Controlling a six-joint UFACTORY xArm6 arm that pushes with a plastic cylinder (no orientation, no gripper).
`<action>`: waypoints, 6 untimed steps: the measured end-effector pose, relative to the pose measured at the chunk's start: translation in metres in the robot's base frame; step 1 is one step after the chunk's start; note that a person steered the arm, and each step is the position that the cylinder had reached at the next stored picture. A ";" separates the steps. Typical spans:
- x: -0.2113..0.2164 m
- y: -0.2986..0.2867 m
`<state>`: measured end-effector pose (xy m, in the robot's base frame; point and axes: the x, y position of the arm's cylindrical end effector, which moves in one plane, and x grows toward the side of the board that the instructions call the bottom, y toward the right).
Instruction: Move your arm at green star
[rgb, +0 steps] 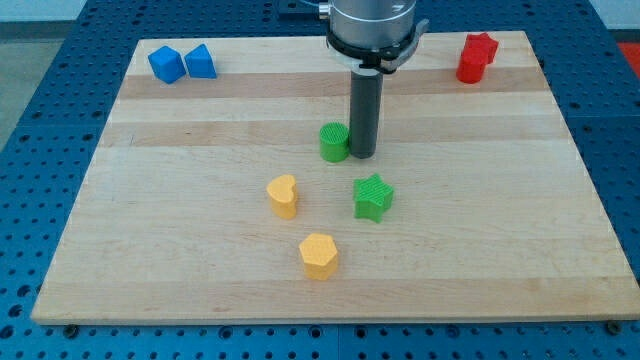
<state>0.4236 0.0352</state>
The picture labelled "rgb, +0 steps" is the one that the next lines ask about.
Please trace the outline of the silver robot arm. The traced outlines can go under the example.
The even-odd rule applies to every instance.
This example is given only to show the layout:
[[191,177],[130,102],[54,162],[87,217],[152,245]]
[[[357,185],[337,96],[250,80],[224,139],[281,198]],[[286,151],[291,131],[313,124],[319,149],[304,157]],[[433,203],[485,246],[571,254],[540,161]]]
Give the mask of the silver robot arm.
[[318,4],[333,57],[361,76],[392,74],[416,52],[430,21],[416,0],[328,0]]

